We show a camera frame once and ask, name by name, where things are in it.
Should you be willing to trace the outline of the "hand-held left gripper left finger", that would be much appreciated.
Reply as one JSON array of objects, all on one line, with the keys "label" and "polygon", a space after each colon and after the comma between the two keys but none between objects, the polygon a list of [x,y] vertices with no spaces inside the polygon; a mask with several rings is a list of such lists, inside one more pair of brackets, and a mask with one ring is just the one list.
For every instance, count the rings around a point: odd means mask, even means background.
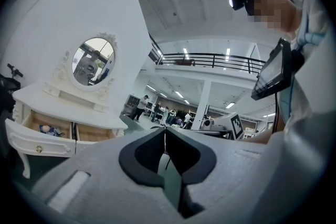
[{"label": "hand-held left gripper left finger", "polygon": [[92,144],[56,166],[32,192],[49,209],[72,221],[177,221],[163,189],[135,183],[119,164],[119,153],[151,130]]}]

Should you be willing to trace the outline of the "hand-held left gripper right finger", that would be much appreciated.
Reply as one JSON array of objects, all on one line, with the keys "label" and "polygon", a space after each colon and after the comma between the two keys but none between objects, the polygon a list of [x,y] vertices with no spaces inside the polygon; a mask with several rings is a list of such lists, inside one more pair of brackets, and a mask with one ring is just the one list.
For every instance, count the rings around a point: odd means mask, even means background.
[{"label": "hand-held left gripper right finger", "polygon": [[260,144],[167,128],[166,150],[181,176],[179,210],[166,220],[261,220]]}]

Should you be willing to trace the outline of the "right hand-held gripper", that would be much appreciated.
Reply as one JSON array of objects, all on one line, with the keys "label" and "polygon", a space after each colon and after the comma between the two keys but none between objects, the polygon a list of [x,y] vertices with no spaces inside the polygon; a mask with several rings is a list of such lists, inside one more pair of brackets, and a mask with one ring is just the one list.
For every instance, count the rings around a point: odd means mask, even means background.
[{"label": "right hand-held gripper", "polygon": [[239,140],[244,129],[237,112],[223,115],[215,119],[206,119],[199,130],[201,133],[227,140]]}]

